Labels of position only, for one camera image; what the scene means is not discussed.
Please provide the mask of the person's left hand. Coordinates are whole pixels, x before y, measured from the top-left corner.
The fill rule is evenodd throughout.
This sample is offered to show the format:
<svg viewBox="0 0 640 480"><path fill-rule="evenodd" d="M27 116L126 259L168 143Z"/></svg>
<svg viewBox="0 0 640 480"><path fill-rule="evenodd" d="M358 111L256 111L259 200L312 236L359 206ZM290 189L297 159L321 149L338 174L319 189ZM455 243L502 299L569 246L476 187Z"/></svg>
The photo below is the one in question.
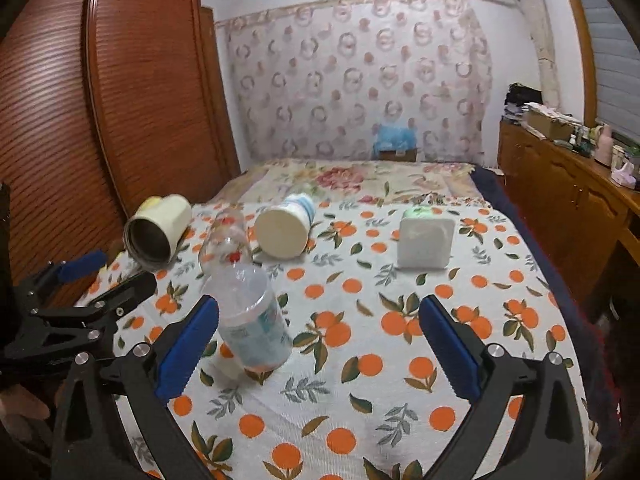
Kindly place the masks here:
<svg viewBox="0 0 640 480"><path fill-rule="evenodd" d="M0 405L2 427L20 441L29 441L34 434L30 420L43 422L50 416L47 405L20 385L3 390Z"/></svg>

